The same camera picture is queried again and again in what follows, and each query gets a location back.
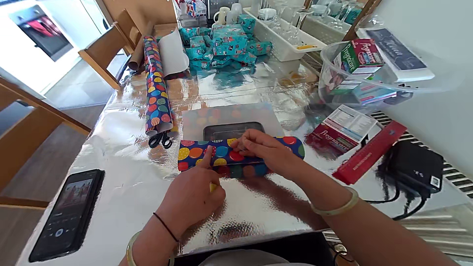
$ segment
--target scissors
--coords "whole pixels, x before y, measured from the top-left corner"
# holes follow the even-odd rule
[[[166,131],[150,137],[148,145],[150,148],[153,149],[153,148],[156,148],[160,142],[163,145],[163,148],[165,148],[166,150],[171,148],[171,146],[173,145],[173,141],[171,140],[170,137],[167,136]]]

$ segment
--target black string bracelet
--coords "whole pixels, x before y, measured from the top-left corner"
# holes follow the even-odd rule
[[[163,220],[162,220],[156,213],[153,213],[153,214],[154,214],[154,216],[156,216],[156,218],[158,218],[158,219],[161,221],[161,223],[164,225],[164,227],[165,227],[166,230],[169,232],[169,234],[171,234],[171,236],[174,238],[174,240],[175,240],[176,242],[179,242],[179,241],[177,240],[177,238],[174,236],[174,234],[171,232],[171,230],[169,230],[169,228],[167,227],[167,225],[163,222]]]

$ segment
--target barcode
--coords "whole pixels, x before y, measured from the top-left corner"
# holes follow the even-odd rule
[[[440,179],[438,179],[435,176],[432,176],[432,179],[430,180],[430,184],[437,188],[440,188]]]

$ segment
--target wooden chair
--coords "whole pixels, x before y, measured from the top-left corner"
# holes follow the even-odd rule
[[[120,90],[118,80],[123,72],[120,71],[117,77],[115,77],[107,70],[107,67],[121,49],[127,51],[128,54],[133,53],[132,45],[121,30],[118,29],[116,24],[114,24],[86,49],[80,50],[79,55],[105,79],[112,88]]]
[[[136,45],[141,39],[142,33],[126,9],[123,9],[123,11],[120,13],[115,24],[118,26],[118,29],[122,32],[122,34],[128,39],[132,50],[135,50]]]
[[[34,109],[0,135],[0,191],[2,191],[33,155],[43,141],[63,122],[88,136],[91,129],[51,105],[25,92],[17,85],[0,78],[0,111],[16,100]],[[49,202],[0,196],[0,206],[10,208],[45,209]]]

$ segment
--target teal wrapped gift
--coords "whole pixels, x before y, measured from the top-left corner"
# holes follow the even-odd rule
[[[207,69],[210,67],[210,61],[208,60],[192,60],[189,61],[189,65]]]
[[[215,55],[212,60],[212,66],[223,65],[230,61],[231,58],[229,55]]]
[[[248,38],[240,24],[222,25],[213,30],[214,55],[235,55],[244,52]]]
[[[186,48],[185,53],[190,60],[192,59],[203,59],[204,58],[204,49],[202,47]]]
[[[271,52],[271,42],[248,42],[246,45],[246,51],[253,55],[260,56]]]
[[[210,35],[211,31],[212,30],[207,27],[200,27],[199,30],[197,31],[197,35],[200,35],[200,36]]]
[[[246,34],[253,33],[256,19],[247,14],[240,14],[237,17],[237,23],[241,25]]]
[[[235,61],[247,63],[250,65],[254,65],[256,63],[256,60],[258,60],[258,57],[249,52],[232,55],[231,57]]]
[[[195,48],[195,47],[202,47],[203,49],[206,48],[204,37],[200,35],[191,37],[191,48]]]
[[[212,61],[212,59],[213,59],[213,50],[212,50],[211,47],[207,47],[207,48],[205,49],[204,59],[205,59],[205,60]]]
[[[184,46],[189,47],[191,44],[191,37],[197,36],[199,28],[180,28],[179,34],[181,35]]]
[[[207,47],[211,47],[212,46],[212,39],[210,38],[210,36],[203,36],[204,38],[204,41],[205,41],[205,46]]]

